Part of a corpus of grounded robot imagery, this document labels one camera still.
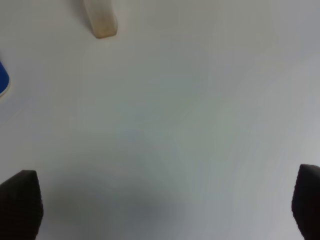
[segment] plastic bottle cap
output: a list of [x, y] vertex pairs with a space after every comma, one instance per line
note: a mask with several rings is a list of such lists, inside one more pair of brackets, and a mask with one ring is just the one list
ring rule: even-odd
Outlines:
[[9, 75], [0, 62], [0, 97], [8, 90]]

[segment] white surface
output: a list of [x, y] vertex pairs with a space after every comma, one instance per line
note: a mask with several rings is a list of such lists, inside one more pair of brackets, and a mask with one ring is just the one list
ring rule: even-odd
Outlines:
[[301, 240], [320, 164], [320, 2], [2, 0], [0, 180], [35, 169], [39, 240]]

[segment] dark object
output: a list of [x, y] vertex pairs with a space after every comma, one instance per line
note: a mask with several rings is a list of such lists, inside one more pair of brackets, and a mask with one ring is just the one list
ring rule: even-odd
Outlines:
[[0, 96], [4, 94], [9, 86], [9, 75], [0, 62]]
[[36, 171], [23, 170], [0, 185], [0, 240], [34, 240], [44, 215]]
[[320, 240], [320, 167], [300, 166], [291, 208], [304, 239]]

